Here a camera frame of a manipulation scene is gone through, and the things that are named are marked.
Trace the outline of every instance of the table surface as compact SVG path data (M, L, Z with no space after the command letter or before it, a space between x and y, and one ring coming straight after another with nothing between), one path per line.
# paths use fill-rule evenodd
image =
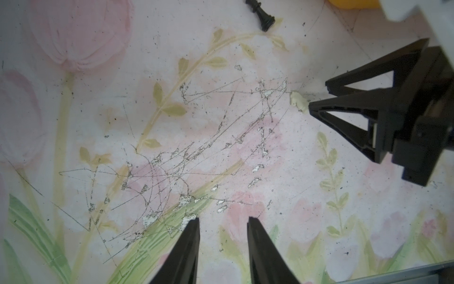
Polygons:
M420 187L307 111L327 79L436 45L423 16L262 7L266 33L242 1L1 2L5 279L144 283L195 217L202 284L250 283L249 216L301 283L454 259L454 155Z

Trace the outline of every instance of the painted flower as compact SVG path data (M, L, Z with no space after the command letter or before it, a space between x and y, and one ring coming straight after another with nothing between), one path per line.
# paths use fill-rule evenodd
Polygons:
M425 221L423 227L421 228L421 233L424 237L431 239L434 236L437 226L435 224L435 219Z
M251 123L236 137L233 151L250 166L268 166L277 162L285 150L281 143L278 120L269 116Z
M41 110L32 84L17 71L0 76L0 161L23 168L44 145Z
M359 262L359 246L355 238L333 239L326 245L326 271L336 282L346 281Z
M393 257L407 240L409 231L407 218L400 212L394 212L384 220L381 229L370 236L372 249L382 258Z
M289 236L298 242L314 239L321 230L322 216L320 203L313 204L301 198L288 218Z
M265 205L262 199L262 194L244 191L238 191L232 196L234 202L228 205L224 223L233 240L247 242L246 224L249 216L263 221Z
M105 63L131 37L130 0L30 0L28 12L38 44L71 72Z

